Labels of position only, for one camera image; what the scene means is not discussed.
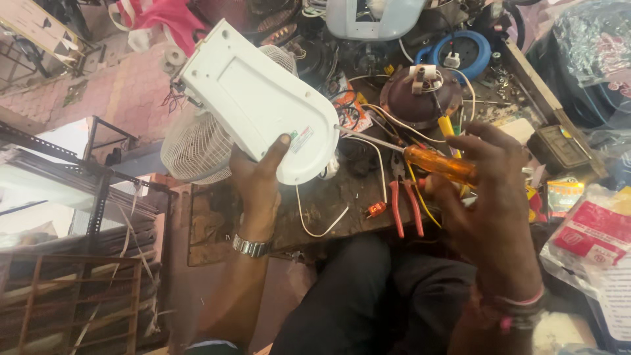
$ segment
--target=wire connector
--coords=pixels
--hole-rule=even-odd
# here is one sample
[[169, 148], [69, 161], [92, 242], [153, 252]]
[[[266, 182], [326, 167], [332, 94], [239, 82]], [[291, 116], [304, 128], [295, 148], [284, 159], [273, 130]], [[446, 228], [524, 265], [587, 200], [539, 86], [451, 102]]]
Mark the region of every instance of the wire connector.
[[449, 52], [442, 64], [446, 68], [458, 69], [460, 67], [460, 54]]

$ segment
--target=workbench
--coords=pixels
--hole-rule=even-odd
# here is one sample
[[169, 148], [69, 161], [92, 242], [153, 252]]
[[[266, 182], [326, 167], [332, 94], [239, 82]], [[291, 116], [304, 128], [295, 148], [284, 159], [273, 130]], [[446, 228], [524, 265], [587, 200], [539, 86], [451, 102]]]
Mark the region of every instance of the workbench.
[[[472, 81], [476, 95], [480, 101], [476, 105], [476, 120], [497, 125], [508, 123], [519, 118], [526, 118], [533, 128], [539, 128], [547, 124], [562, 124], [572, 135], [576, 136], [583, 147], [589, 149], [583, 135], [569, 121], [562, 107], [545, 86], [541, 78], [534, 72], [524, 56], [516, 46], [507, 41], [502, 53], [503, 65], [514, 74], [511, 88], [522, 92], [522, 95], [508, 95], [505, 99], [498, 96], [497, 87], [488, 87], [479, 80]], [[364, 93], [360, 83], [353, 83], [356, 90]], [[365, 93], [370, 102], [377, 103], [375, 92]], [[471, 93], [465, 90], [463, 99], [470, 99]], [[484, 104], [483, 101], [509, 102], [507, 105]], [[471, 104], [464, 104], [466, 117], [471, 117]], [[384, 132], [378, 126], [373, 126], [364, 133], [380, 139], [386, 139]], [[435, 130], [424, 132], [434, 138], [442, 135], [436, 127]], [[441, 151], [448, 153], [445, 143], [436, 146]], [[391, 169], [392, 151], [380, 147], [386, 184], [394, 179]], [[273, 253], [275, 255], [287, 255], [300, 251], [310, 244], [327, 241], [330, 239], [352, 236], [360, 232], [375, 232], [394, 227], [394, 217], [388, 208], [383, 214], [367, 219], [364, 212], [367, 207], [383, 200], [381, 173], [377, 169], [363, 178], [357, 178], [348, 169], [348, 161], [344, 157], [339, 159], [340, 168], [335, 177], [322, 180], [314, 178], [301, 184], [300, 201], [302, 204], [305, 225], [310, 232], [321, 234], [324, 232], [340, 213], [348, 206], [346, 215], [333, 227], [331, 232], [321, 238], [308, 235], [300, 222], [298, 213], [298, 201], [294, 186], [280, 185], [279, 191], [282, 203], [278, 209], [276, 227], [274, 230]], [[589, 172], [595, 176], [604, 176], [606, 172], [602, 162], [593, 159], [589, 165]], [[174, 203], [181, 203], [176, 207], [180, 210], [182, 220], [179, 227], [189, 227], [189, 266], [207, 265], [221, 261], [232, 249], [231, 237], [239, 228], [239, 219], [242, 206], [237, 190], [232, 186], [228, 178], [219, 183], [199, 186], [193, 185], [183, 188], [183, 195], [174, 199]], [[387, 187], [388, 201], [391, 200], [391, 192]], [[404, 197], [403, 189], [399, 192], [399, 211], [404, 224], [413, 224], [411, 204]], [[431, 201], [426, 201], [427, 206], [435, 216], [439, 211]], [[426, 213], [421, 211], [423, 224], [430, 222]]]

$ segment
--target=pink cloth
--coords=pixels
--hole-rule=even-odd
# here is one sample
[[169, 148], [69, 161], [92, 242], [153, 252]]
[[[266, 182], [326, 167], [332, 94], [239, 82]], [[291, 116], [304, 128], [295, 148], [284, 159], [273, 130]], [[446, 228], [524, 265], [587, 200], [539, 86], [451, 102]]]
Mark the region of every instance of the pink cloth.
[[154, 0], [153, 5], [145, 12], [136, 13], [133, 28], [150, 28], [157, 24], [167, 26], [175, 44], [184, 51], [187, 57], [190, 57], [195, 52], [193, 31], [205, 30], [206, 27], [186, 7], [187, 2], [187, 0]]

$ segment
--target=wristwatch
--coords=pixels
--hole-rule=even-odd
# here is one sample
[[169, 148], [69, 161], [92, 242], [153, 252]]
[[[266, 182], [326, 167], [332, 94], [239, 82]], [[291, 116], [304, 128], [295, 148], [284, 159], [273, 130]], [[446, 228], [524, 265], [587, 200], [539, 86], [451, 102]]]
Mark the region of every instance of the wristwatch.
[[269, 253], [272, 248], [272, 243], [247, 241], [245, 239], [241, 239], [241, 237], [235, 233], [235, 237], [232, 240], [232, 247], [241, 254], [246, 254], [253, 258], [260, 258], [261, 256]]

